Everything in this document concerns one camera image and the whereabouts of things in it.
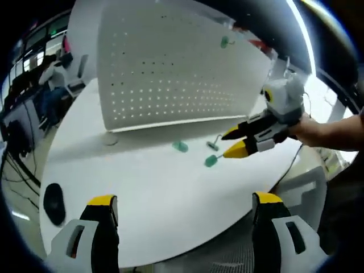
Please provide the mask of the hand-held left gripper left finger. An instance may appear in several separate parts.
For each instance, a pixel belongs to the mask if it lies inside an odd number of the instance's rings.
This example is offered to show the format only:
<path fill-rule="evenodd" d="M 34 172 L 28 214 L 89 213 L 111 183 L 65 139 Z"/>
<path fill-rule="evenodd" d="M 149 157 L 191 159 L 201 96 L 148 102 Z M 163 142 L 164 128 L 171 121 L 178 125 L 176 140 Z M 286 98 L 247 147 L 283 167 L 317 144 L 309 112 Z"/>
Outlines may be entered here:
<path fill-rule="evenodd" d="M 91 199 L 53 238 L 50 272 L 119 272 L 117 208 L 116 195 Z"/>

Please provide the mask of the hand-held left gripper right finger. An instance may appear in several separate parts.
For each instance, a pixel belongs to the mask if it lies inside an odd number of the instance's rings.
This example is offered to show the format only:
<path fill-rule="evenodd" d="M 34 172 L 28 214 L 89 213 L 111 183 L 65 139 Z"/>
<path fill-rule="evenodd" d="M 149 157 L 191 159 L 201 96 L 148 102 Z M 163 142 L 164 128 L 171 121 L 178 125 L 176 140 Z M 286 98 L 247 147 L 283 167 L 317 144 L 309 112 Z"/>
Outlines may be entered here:
<path fill-rule="evenodd" d="M 252 203 L 254 272 L 316 272 L 328 257 L 316 231 L 275 194 L 254 192 Z"/>

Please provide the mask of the person's right hand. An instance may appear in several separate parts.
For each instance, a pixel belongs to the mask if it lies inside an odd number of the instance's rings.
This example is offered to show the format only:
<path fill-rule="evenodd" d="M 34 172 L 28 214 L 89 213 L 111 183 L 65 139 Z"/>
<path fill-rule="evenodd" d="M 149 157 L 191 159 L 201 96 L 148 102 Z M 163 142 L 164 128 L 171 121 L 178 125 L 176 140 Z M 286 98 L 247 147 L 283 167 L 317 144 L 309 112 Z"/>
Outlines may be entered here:
<path fill-rule="evenodd" d="M 298 123 L 291 126 L 288 131 L 291 137 L 295 137 L 303 145 L 320 147 L 322 145 L 320 129 L 321 124 L 304 113 Z"/>

